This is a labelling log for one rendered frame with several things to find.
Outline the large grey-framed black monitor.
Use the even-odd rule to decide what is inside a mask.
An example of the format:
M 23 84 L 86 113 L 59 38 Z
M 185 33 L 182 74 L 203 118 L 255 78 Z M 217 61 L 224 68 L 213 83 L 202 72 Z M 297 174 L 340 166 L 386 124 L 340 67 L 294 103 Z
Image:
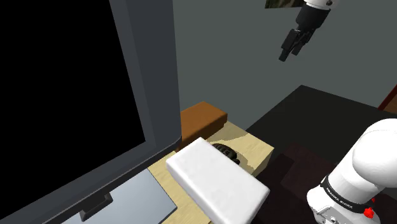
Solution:
M 0 0 L 0 224 L 161 224 L 172 0 Z

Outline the black ridged round object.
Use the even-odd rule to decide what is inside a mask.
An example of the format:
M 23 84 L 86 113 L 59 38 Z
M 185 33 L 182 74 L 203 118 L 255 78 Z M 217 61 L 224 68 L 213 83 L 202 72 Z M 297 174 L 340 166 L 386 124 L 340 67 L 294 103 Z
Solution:
M 240 164 L 240 160 L 237 158 L 237 153 L 233 149 L 231 149 L 231 147 L 220 143 L 214 143 L 212 144 L 212 146 L 215 147 L 222 154 L 224 154 L 226 157 L 228 157 L 230 160 L 235 162 L 237 165 Z

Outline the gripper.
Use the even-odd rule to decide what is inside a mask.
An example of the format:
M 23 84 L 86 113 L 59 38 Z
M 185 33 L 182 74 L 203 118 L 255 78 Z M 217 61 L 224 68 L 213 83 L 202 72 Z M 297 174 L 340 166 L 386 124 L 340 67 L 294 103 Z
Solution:
M 330 11 L 331 10 L 314 8 L 307 4 L 303 5 L 296 18 L 298 30 L 292 29 L 289 31 L 286 39 L 281 45 L 282 52 L 279 56 L 279 60 L 285 62 L 290 53 L 298 55 L 303 46 L 306 45 L 312 37 L 312 32 L 309 30 L 320 28 Z

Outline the light wooden desk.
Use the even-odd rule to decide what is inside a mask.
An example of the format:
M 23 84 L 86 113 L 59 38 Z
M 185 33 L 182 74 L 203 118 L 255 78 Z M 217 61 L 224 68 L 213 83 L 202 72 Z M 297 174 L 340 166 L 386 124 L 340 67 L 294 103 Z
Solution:
M 266 168 L 271 158 L 273 147 L 231 122 L 226 122 L 219 131 L 207 138 L 211 144 L 221 143 L 237 152 L 240 166 L 253 176 L 259 175 Z M 165 161 L 176 152 L 149 166 L 149 171 L 177 206 L 161 224 L 211 224 L 210 219 L 202 212 L 188 194 L 177 184 L 166 169 Z

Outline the brown rectangular box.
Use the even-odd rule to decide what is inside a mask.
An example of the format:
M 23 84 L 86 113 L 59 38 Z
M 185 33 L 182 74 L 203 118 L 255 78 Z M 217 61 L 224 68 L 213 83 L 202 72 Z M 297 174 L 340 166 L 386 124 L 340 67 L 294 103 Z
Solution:
M 202 101 L 181 112 L 181 143 L 175 149 L 180 151 L 198 137 L 207 139 L 223 128 L 228 114 L 215 106 Z

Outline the wall picture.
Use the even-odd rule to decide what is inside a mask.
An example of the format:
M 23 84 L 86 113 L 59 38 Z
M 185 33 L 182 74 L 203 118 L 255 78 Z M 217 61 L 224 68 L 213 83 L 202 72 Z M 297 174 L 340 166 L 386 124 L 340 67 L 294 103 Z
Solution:
M 265 9 L 297 8 L 304 4 L 304 0 L 266 0 Z

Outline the reddish brown wooden furniture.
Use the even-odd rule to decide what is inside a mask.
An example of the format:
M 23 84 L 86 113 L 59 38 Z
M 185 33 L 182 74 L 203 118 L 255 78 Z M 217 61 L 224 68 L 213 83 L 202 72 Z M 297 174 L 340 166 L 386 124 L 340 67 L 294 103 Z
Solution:
M 397 114 L 397 84 L 377 108 L 380 111 Z

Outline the white rectangular box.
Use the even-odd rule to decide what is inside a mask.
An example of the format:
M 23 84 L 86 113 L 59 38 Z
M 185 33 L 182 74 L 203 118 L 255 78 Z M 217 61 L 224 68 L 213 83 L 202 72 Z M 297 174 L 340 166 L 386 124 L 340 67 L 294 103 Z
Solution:
M 214 224 L 251 224 L 270 193 L 201 137 L 168 158 L 166 168 Z

